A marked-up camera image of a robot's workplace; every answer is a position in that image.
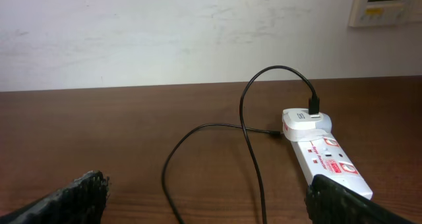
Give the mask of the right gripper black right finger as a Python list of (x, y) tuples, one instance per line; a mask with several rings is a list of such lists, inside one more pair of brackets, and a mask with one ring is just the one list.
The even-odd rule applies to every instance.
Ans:
[(413, 224), (324, 175), (314, 176), (305, 204), (313, 224)]

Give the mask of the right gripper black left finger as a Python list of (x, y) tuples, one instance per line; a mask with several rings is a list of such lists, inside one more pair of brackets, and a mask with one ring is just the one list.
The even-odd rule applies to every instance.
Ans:
[(1, 216), (3, 224), (100, 224), (109, 196), (109, 177), (89, 171), (22, 208)]

